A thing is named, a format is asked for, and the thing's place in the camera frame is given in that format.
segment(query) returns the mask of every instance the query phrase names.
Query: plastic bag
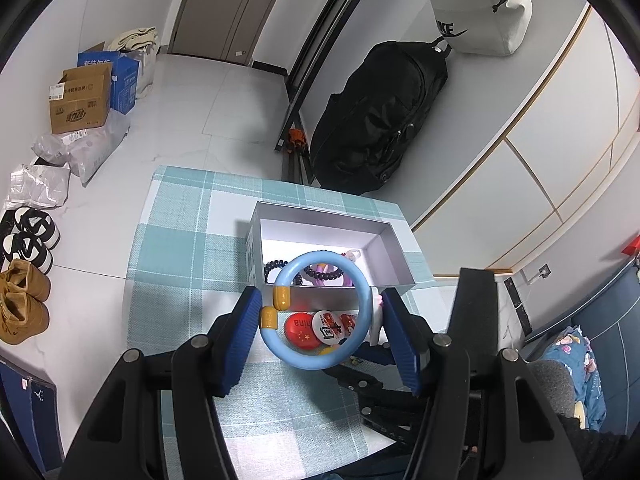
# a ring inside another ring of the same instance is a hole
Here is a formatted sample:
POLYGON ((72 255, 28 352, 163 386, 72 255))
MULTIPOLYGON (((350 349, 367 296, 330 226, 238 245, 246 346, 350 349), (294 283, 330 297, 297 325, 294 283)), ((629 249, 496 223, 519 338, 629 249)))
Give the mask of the plastic bag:
POLYGON ((44 209, 63 205, 69 190, 69 174, 69 168, 21 164, 11 174, 4 209, 23 206, 44 209))
POLYGON ((55 136, 43 134, 36 139, 33 151, 51 164, 68 162, 71 173, 84 186, 122 142, 129 125, 127 116, 111 109, 104 126, 55 136))
POLYGON ((158 53, 158 41, 138 50, 126 52, 125 56, 138 62, 138 83, 136 84, 136 99, 142 99, 154 82, 156 72, 156 54, 158 53))

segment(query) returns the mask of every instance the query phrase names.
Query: black and white sneaker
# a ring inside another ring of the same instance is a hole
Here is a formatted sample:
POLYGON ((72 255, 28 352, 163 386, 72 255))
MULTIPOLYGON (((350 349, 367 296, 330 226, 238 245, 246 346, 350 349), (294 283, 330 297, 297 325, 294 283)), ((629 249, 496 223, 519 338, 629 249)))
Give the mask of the black and white sneaker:
POLYGON ((2 241, 2 254, 8 262, 14 259, 27 260, 46 274, 53 264, 53 258, 44 243, 31 233, 14 233, 2 241))
POLYGON ((44 211, 21 207, 15 210, 14 219, 20 231, 36 235, 47 249, 53 249, 60 240, 58 228, 44 211))

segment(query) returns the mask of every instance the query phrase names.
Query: table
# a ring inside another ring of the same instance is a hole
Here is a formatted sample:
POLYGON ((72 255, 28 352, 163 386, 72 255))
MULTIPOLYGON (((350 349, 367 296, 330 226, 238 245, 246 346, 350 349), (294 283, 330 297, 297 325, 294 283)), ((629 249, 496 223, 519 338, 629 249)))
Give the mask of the table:
MULTIPOLYGON (((170 351, 230 312, 247 284, 244 241, 255 203, 278 203, 389 222, 416 286, 403 296, 434 332, 449 306, 396 204, 212 171, 161 166, 134 237, 124 292, 128 346, 170 351)), ((401 388, 395 367, 360 365, 401 388)), ((300 480, 355 462, 392 443, 360 423, 355 394, 321 371, 283 364, 258 334, 239 384, 216 399, 226 446, 241 480, 300 480)), ((171 394, 162 397, 170 478, 180 479, 171 394)))

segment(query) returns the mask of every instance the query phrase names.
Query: sneaker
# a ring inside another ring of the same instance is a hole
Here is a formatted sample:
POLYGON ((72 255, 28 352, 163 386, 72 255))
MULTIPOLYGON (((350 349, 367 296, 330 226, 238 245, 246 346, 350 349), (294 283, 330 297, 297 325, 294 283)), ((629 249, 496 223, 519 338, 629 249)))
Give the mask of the sneaker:
POLYGON ((7 235, 2 241, 2 253, 7 261, 27 260, 46 274, 53 264, 53 257, 42 241, 30 233, 7 235))
POLYGON ((14 221, 20 231, 36 235, 47 249, 53 249, 60 240, 58 228, 44 211, 21 207, 14 211, 14 221))
POLYGON ((49 326, 49 311, 26 292, 0 294, 0 339, 17 345, 49 326))
POLYGON ((38 301, 47 301, 51 282, 31 262, 12 260, 5 272, 0 272, 0 289, 6 292, 26 292, 38 301))

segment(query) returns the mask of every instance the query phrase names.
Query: door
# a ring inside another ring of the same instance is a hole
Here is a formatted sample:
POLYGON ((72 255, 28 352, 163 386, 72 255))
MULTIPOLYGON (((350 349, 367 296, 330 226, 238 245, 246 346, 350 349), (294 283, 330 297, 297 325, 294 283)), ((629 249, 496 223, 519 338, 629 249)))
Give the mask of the door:
POLYGON ((183 0, 172 54, 247 64, 275 0, 183 0))

